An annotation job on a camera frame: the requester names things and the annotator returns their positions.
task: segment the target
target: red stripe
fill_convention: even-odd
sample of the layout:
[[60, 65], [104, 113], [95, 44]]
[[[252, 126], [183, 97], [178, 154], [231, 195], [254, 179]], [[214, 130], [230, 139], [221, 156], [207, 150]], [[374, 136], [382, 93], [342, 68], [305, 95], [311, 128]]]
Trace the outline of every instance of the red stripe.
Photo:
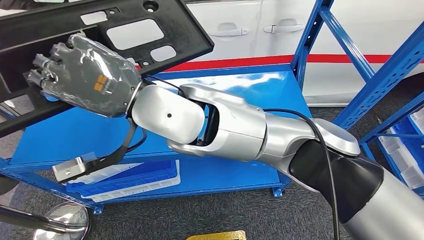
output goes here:
[[[235, 67], [248, 67], [273, 64], [288, 64], [292, 61], [294, 55], [280, 56], [261, 56], [236, 59], [222, 59], [211, 61], [191, 61], [171, 67], [165, 72], [202, 70], [202, 69], [222, 69]], [[384, 64], [391, 55], [388, 54], [367, 54], [366, 60], [370, 64]], [[345, 54], [309, 54], [308, 63], [331, 63], [331, 64], [349, 64], [351, 60]]]

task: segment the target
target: orange logo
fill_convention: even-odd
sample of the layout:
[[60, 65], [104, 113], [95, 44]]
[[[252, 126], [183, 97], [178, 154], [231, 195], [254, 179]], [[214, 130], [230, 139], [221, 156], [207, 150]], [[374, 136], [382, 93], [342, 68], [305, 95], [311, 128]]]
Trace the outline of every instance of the orange logo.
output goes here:
[[106, 82], [106, 79], [108, 78], [103, 75], [98, 76], [97, 82], [94, 85], [94, 90], [101, 92]]

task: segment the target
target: black robot arm segment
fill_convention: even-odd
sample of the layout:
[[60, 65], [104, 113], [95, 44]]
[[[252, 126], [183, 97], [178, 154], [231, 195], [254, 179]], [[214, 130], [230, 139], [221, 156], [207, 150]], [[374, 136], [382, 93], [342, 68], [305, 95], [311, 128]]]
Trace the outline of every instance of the black robot arm segment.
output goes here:
[[[371, 199], [383, 182], [383, 168], [370, 160], [329, 151], [342, 224], [349, 221]], [[327, 202], [332, 201], [330, 175], [320, 143], [305, 142], [289, 165], [291, 175], [318, 190]]]
[[[316, 140], [306, 141], [289, 172], [331, 203], [326, 160]], [[424, 239], [424, 201], [378, 163], [330, 151], [340, 222], [356, 240]]]

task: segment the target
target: rectangular cutout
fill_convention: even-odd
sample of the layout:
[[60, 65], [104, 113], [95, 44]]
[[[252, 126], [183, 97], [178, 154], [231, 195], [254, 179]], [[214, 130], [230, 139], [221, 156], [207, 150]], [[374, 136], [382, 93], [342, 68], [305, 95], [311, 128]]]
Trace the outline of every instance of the rectangular cutout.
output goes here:
[[81, 20], [84, 22], [85, 25], [92, 25], [96, 23], [105, 22], [108, 20], [108, 17], [106, 16], [106, 12], [96, 11], [93, 13], [81, 15]]
[[172, 46], [166, 45], [153, 49], [150, 52], [150, 55], [156, 62], [162, 62], [175, 57], [177, 55], [177, 52]]
[[116, 26], [108, 29], [106, 33], [119, 50], [130, 49], [164, 37], [164, 33], [152, 19]]
[[0, 110], [11, 119], [32, 112], [34, 105], [25, 94], [0, 103]]

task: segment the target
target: black cable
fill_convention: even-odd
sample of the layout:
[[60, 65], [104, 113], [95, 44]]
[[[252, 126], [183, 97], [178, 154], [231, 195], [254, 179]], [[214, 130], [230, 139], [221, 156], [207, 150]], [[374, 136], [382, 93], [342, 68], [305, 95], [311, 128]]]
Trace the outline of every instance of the black cable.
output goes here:
[[143, 132], [143, 137], [141, 137], [141, 139], [134, 145], [130, 146], [127, 150], [126, 153], [129, 153], [133, 150], [135, 150], [136, 148], [140, 147], [147, 139], [147, 131], [144, 128], [141, 128], [141, 131]]
[[157, 76], [147, 75], [147, 77], [148, 77], [148, 78], [155, 79], [155, 80], [158, 80], [158, 81], [161, 81], [161, 82], [166, 83], [166, 84], [168, 84], [168, 85], [171, 85], [172, 87], [174, 87], [174, 88], [178, 89], [178, 91], [179, 91], [179, 92], [181, 92], [182, 96], [183, 96], [184, 98], [186, 98], [186, 99], [187, 99], [187, 96], [184, 94], [183, 90], [181, 90], [181, 88], [180, 88], [180, 87], [178, 87], [177, 85], [174, 85], [174, 84], [172, 84], [172, 83], [170, 83], [170, 82], [167, 82], [167, 81], [165, 81], [165, 80], [163, 80], [163, 79], [160, 79], [160, 78], [159, 78], [159, 77], [157, 77]]
[[289, 109], [280, 109], [280, 108], [267, 108], [263, 110], [264, 112], [281, 112], [281, 113], [289, 113], [294, 114], [296, 116], [301, 117], [305, 122], [310, 126], [315, 136], [318, 138], [319, 143], [321, 144], [322, 150], [324, 151], [325, 158], [327, 159], [328, 163], [328, 171], [330, 173], [330, 181], [331, 181], [331, 192], [332, 192], [332, 221], [333, 221], [333, 231], [334, 231], [334, 239], [339, 240], [340, 239], [340, 228], [339, 228], [339, 215], [337, 213], [337, 199], [336, 199], [336, 188], [334, 185], [334, 177], [333, 177], [333, 170], [331, 167], [331, 161], [330, 161], [330, 155], [329, 150], [327, 149], [326, 142], [324, 141], [323, 135], [321, 134], [318, 127], [315, 125], [315, 123], [309, 119], [309, 117], [303, 115], [300, 112], [289, 110]]

